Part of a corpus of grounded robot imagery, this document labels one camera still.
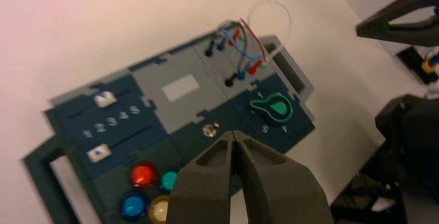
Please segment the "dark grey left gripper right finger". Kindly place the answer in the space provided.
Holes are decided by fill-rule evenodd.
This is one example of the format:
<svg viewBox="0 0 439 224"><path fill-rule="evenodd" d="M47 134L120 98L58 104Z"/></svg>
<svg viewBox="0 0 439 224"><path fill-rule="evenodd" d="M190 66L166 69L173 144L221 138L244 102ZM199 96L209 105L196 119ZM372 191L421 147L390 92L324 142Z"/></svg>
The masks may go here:
<svg viewBox="0 0 439 224"><path fill-rule="evenodd" d="M235 166L249 223L333 223L311 170L240 131Z"/></svg>

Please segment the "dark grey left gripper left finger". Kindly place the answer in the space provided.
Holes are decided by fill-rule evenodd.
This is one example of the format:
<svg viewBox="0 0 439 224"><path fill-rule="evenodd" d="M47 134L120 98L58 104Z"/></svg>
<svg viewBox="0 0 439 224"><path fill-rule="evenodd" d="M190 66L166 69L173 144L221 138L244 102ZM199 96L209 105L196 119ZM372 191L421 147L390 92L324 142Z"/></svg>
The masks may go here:
<svg viewBox="0 0 439 224"><path fill-rule="evenodd" d="M235 137L227 131L178 173L167 223L229 223Z"/></svg>

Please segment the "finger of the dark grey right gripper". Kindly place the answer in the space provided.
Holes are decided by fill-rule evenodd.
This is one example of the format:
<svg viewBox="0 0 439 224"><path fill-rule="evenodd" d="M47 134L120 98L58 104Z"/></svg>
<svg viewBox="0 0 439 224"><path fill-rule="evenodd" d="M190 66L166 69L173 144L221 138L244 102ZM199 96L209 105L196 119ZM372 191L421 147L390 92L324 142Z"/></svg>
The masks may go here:
<svg viewBox="0 0 439 224"><path fill-rule="evenodd" d="M438 46L438 14L415 23L390 24L390 21L417 9L435 7L438 0L395 0L356 26L358 37L414 46Z"/></svg>

